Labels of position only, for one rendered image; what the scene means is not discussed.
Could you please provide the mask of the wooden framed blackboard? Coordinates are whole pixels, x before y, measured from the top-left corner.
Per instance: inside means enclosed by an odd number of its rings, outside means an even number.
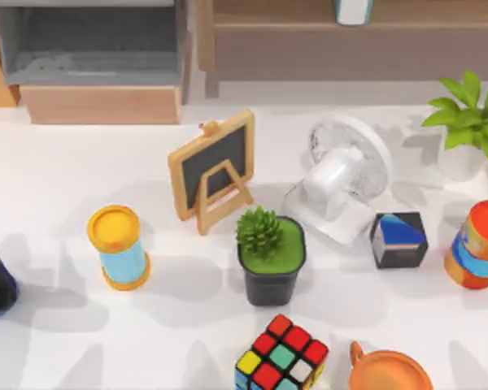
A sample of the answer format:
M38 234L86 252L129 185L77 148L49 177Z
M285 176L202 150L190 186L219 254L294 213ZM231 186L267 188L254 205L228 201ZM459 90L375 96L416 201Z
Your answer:
M168 168L179 219L197 218L198 233L253 197L247 182L255 167L255 114L244 110L224 122L200 126L203 134L170 153Z

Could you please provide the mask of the black pot with green plant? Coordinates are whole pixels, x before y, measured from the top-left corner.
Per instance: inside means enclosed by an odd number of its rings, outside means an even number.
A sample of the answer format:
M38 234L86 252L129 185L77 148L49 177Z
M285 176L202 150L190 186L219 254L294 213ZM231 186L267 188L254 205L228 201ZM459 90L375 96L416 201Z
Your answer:
M307 258L301 224L257 206L237 221L236 240L248 301L256 307L288 304Z

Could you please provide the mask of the white desk fan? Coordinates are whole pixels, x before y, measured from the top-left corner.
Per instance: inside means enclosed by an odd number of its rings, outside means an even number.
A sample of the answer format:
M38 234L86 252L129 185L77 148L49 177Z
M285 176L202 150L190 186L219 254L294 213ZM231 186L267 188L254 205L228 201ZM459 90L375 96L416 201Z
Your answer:
M312 166L285 195L283 209L305 226L349 245L373 221L369 202L390 187L391 153L371 126L344 114L312 127L308 151Z

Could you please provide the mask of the yellow and blue can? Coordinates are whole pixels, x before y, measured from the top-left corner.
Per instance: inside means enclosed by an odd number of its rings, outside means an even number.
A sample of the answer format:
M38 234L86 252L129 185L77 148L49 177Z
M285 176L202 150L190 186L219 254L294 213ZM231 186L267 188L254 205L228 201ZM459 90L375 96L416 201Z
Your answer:
M151 264L134 211L122 205L105 206L90 217L87 234L100 253L102 274L111 287L130 291L147 281Z

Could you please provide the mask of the black and blue cube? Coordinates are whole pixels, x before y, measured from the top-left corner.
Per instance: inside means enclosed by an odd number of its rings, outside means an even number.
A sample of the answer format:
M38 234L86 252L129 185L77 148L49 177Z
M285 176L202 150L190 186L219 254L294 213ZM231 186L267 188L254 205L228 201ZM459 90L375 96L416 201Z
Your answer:
M378 269L417 268L429 247L417 211L376 213L369 239Z

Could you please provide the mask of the multicoloured puzzle cube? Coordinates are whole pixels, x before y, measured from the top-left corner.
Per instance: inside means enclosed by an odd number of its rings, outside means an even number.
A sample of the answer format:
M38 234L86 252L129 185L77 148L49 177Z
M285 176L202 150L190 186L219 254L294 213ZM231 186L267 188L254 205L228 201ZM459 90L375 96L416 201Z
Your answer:
M235 390L312 390L329 354L327 345L283 314L275 316L237 360Z

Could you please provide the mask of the pale wooden drawer front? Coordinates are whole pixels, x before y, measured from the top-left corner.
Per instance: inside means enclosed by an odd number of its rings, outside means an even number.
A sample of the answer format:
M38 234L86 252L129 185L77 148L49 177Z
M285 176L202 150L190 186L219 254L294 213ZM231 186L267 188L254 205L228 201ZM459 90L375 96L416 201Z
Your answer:
M177 124L183 105L178 86L22 85L34 124Z

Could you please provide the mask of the wooden open shelf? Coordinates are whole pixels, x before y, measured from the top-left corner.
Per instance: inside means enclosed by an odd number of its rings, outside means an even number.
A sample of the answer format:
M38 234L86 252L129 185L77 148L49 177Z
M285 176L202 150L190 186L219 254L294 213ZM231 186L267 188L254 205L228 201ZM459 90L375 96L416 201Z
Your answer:
M336 22L333 0L192 0L209 95L228 81L488 80L488 0L373 0Z

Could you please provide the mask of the white and blue cup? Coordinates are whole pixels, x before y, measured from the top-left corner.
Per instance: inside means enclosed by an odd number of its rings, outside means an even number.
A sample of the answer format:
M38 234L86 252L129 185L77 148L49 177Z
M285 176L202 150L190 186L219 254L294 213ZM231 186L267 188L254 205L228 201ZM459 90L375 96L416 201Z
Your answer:
M343 26L367 24L373 0L333 0L336 22Z

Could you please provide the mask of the orange cup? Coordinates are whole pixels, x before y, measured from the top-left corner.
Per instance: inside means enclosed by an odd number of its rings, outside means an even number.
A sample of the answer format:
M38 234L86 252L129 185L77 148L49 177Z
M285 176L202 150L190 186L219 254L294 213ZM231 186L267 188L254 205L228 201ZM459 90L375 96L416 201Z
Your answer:
M365 353L352 341L350 360L348 390L434 390L423 367L404 353L381 349Z

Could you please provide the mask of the white pot with leafy plant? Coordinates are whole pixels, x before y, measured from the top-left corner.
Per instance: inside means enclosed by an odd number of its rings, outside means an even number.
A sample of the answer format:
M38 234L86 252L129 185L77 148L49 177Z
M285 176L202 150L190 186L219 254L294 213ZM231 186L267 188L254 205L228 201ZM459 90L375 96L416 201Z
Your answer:
M444 129L439 171L452 180L471 180L488 162L488 92L481 95L481 80L470 70L461 80L441 77L438 81L451 95L428 101L434 111L421 126Z

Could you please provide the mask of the orange and blue can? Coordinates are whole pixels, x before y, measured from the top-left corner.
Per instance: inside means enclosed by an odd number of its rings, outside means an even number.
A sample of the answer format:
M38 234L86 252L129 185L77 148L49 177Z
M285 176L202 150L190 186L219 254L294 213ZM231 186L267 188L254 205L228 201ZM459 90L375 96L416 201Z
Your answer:
M488 200L469 211L444 258L447 274L472 290L488 288Z

